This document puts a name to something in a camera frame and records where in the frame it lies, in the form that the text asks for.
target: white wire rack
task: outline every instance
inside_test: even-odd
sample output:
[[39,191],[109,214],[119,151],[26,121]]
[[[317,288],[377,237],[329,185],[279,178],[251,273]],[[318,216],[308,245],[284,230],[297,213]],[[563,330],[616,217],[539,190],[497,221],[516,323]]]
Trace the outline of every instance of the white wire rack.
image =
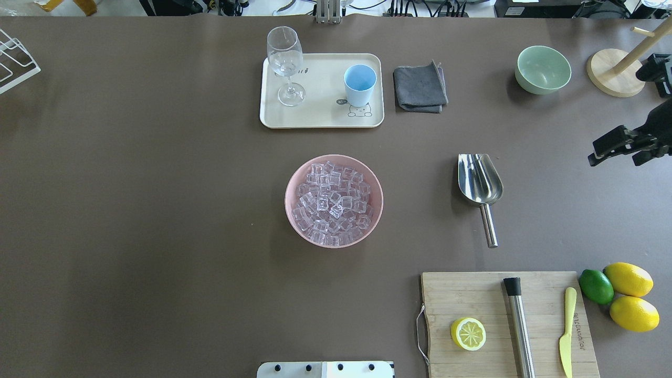
[[0,29],[0,94],[40,72],[25,46]]

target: wooden cutting board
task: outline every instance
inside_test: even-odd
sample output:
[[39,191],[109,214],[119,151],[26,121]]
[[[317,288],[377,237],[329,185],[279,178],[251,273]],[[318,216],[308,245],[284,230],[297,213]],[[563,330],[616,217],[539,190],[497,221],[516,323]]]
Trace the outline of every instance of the wooden cutting board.
[[[558,340],[564,333],[564,290],[574,287],[578,295],[572,330],[573,376],[599,378],[576,272],[425,272],[429,378],[519,377],[508,299],[501,284],[507,277],[520,277],[536,376],[565,376]],[[487,340],[480,350],[462,350],[450,337],[450,325],[461,317],[483,323]]]

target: bear cartoon print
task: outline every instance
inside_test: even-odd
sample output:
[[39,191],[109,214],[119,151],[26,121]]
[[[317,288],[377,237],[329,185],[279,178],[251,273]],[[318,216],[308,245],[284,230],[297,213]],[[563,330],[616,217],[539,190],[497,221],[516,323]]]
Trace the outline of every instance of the bear cartoon print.
[[371,113],[371,105],[369,103],[366,103],[366,105],[355,108],[354,106],[350,106],[350,111],[347,113],[348,117],[371,117],[373,113]]

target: green bowl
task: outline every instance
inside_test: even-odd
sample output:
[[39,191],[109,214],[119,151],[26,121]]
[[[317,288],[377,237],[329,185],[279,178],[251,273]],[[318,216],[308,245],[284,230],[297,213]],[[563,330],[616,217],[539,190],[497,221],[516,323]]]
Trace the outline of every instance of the green bowl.
[[547,46],[530,46],[518,55],[515,79],[533,94],[549,94],[564,87],[572,77],[567,58]]

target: light blue plastic cup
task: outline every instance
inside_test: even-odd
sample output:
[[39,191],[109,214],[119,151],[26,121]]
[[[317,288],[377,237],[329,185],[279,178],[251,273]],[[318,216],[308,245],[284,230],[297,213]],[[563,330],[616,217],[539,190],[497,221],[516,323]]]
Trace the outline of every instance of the light blue plastic cup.
[[367,65],[354,65],[348,68],[343,75],[347,102],[361,108],[371,99],[376,85],[376,72]]
[[547,46],[530,46],[520,52],[515,79],[524,90],[549,94],[564,87],[572,77],[572,68],[559,51]]

